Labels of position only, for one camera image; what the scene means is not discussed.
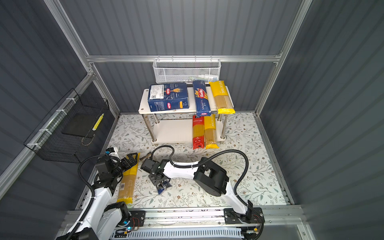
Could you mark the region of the yellow spaghetti bag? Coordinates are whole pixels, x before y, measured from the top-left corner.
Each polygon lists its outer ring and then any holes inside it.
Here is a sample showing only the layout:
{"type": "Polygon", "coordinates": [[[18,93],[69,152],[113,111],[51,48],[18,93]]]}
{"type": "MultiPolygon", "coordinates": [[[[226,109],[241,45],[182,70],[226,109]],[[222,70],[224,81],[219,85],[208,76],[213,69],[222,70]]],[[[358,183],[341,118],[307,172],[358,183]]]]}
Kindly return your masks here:
{"type": "Polygon", "coordinates": [[[133,157],[137,161],[137,164],[123,173],[123,178],[118,192],[117,202],[132,204],[134,198],[134,190],[139,166],[140,153],[128,154],[126,155],[126,157],[133,157]]]}

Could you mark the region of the red spaghetti bag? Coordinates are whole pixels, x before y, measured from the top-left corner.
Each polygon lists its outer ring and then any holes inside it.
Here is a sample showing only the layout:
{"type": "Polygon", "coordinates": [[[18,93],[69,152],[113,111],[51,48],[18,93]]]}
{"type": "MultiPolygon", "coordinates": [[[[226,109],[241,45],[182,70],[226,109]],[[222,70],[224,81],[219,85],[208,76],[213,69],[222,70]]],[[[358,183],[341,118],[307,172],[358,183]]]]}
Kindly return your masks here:
{"type": "Polygon", "coordinates": [[[204,117],[193,116],[193,149],[205,147],[205,124],[204,117]]]}

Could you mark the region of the yellow Pasta Time bag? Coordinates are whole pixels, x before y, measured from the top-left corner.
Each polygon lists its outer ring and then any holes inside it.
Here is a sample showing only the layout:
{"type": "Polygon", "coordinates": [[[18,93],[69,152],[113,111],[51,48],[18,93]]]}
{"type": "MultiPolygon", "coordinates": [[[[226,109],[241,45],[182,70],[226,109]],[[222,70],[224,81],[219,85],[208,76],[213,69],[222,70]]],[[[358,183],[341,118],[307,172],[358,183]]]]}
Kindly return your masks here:
{"type": "Polygon", "coordinates": [[[204,117],[206,149],[218,149],[215,114],[204,117]]]}
{"type": "Polygon", "coordinates": [[[229,96],[224,81],[210,82],[210,87],[218,109],[218,114],[235,114],[236,111],[234,109],[232,100],[229,96]]]}

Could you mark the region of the dark blue Barilla box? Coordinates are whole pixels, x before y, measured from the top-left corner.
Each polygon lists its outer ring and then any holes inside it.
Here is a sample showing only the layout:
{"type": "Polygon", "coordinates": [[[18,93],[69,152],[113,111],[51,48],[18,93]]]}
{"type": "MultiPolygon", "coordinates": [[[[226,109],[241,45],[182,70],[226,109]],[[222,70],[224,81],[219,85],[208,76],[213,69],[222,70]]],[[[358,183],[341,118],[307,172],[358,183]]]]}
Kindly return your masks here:
{"type": "Polygon", "coordinates": [[[148,104],[151,112],[180,110],[189,108],[188,87],[186,83],[151,85],[148,104]]]}

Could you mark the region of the blue Barilla spaghetti box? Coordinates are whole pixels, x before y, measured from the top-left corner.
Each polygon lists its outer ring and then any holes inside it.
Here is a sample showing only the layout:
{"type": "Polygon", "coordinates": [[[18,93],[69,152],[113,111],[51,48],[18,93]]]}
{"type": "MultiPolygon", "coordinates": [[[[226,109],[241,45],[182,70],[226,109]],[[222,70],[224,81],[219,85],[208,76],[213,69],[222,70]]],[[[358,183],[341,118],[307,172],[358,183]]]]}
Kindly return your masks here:
{"type": "Polygon", "coordinates": [[[193,81],[195,103],[198,117],[211,116],[211,108],[206,90],[206,83],[203,80],[193,81]]]}

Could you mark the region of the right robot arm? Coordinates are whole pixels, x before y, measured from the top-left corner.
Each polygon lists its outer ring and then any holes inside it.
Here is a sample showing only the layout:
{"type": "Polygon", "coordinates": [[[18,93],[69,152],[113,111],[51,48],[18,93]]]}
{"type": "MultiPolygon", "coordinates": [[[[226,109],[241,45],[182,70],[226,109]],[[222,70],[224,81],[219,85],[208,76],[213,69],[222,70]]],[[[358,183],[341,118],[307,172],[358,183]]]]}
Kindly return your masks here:
{"type": "Polygon", "coordinates": [[[253,208],[251,202],[243,203],[235,194],[227,171],[216,163],[209,161],[199,167],[196,163],[180,163],[182,168],[174,167],[169,160],[161,162],[147,158],[141,170],[149,174],[149,179],[159,194],[170,188],[171,179],[181,178],[193,180],[206,193],[214,197],[222,197],[231,207],[224,209],[226,224],[262,224],[261,213],[253,208]]]}

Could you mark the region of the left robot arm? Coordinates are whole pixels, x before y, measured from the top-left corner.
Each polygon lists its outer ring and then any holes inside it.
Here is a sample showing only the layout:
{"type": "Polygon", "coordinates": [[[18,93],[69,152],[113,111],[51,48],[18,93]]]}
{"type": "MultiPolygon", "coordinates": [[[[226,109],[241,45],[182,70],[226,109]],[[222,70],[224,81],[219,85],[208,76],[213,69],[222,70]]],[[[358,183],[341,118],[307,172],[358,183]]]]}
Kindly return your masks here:
{"type": "Polygon", "coordinates": [[[128,154],[120,159],[116,152],[107,151],[105,155],[96,155],[82,161],[78,167],[78,175],[91,191],[87,206],[66,234],[58,236],[58,240],[108,240],[115,228],[128,228],[132,231],[135,226],[133,217],[127,205],[122,203],[109,204],[119,179],[123,173],[136,166],[140,154],[128,154]],[[97,159],[100,179],[90,184],[83,175],[82,167],[89,160],[97,159]]]}

